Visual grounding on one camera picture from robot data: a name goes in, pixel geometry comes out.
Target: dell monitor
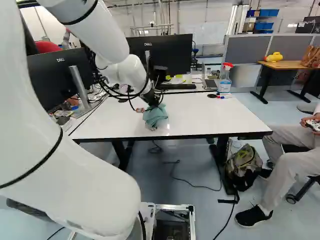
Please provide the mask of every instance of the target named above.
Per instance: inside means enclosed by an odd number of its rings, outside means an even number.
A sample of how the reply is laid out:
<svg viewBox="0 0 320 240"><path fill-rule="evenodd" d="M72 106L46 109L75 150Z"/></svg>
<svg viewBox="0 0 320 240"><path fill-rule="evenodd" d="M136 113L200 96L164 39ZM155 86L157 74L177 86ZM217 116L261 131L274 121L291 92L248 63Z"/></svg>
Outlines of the dell monitor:
<svg viewBox="0 0 320 240"><path fill-rule="evenodd" d="M30 55L27 63L35 94L47 112L78 93L69 66L77 66L86 89L94 83L83 48Z"/></svg>
<svg viewBox="0 0 320 240"><path fill-rule="evenodd" d="M154 66L167 67L167 74L186 74L191 70L192 34L127 37L130 53L146 65L145 51L150 51Z"/></svg>

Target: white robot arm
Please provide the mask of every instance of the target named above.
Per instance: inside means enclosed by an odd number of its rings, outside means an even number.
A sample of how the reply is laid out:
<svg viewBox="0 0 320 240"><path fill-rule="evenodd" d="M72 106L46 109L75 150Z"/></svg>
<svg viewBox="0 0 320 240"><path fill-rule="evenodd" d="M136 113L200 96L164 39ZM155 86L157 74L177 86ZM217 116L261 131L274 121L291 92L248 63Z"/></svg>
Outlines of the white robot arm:
<svg viewBox="0 0 320 240"><path fill-rule="evenodd" d="M118 64L119 70L126 71L121 79L139 91L146 79L141 62L129 55L126 39L103 2L39 3L68 23L66 26L97 53L99 66L115 68ZM89 238L127 239L140 209L138 184L79 147L49 119L31 85L23 27L14 0L1 4L0 22L7 23L1 26L0 39L0 81L6 89L0 94L0 195L46 212Z"/></svg>
<svg viewBox="0 0 320 240"><path fill-rule="evenodd" d="M96 53L95 64L111 82L130 85L151 106L157 106L151 82L139 57L129 46L102 0L37 0Z"/></svg>

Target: black sneaker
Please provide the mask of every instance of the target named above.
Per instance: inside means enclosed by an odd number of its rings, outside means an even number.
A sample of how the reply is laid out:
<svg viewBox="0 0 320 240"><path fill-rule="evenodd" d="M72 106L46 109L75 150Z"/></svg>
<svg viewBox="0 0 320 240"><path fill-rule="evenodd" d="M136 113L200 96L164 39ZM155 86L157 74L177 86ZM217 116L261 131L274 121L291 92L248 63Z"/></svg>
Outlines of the black sneaker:
<svg viewBox="0 0 320 240"><path fill-rule="evenodd" d="M275 168L275 164L270 159L266 161L266 166L270 169Z"/></svg>
<svg viewBox="0 0 320 240"><path fill-rule="evenodd" d="M272 170L262 168L261 171L258 172L258 176L264 180L268 180L271 173L272 173Z"/></svg>
<svg viewBox="0 0 320 240"><path fill-rule="evenodd" d="M273 211L266 216L258 205L246 211L239 212L235 215L235 221L244 228L252 228L258 223L265 222L272 217Z"/></svg>

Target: beige pants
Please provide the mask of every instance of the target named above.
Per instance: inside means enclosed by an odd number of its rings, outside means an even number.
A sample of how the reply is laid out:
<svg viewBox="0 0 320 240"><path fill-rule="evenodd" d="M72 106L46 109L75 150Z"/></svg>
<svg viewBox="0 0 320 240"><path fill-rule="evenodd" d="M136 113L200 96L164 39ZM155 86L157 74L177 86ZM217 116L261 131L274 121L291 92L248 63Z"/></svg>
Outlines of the beige pants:
<svg viewBox="0 0 320 240"><path fill-rule="evenodd" d="M298 124L269 127L273 130L273 134L265 136L262 141L275 167L268 179L261 205L272 211L293 186L296 175L320 175L320 136L315 136L311 129ZM282 144L307 147L311 150L284 154Z"/></svg>

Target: cubicle partition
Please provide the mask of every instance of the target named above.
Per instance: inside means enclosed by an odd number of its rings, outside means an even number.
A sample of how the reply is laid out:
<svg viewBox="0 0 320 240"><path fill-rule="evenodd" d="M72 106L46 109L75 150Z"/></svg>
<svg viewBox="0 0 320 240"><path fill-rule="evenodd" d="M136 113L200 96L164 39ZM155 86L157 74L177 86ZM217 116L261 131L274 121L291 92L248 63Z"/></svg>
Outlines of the cubicle partition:
<svg viewBox="0 0 320 240"><path fill-rule="evenodd" d="M308 45L320 46L317 34L245 34L225 37L223 62L235 65L230 71L233 92L248 92L261 86L262 67L257 61L265 56L280 52L283 60L301 60ZM299 90L294 84L296 73L281 71L270 83L274 90Z"/></svg>

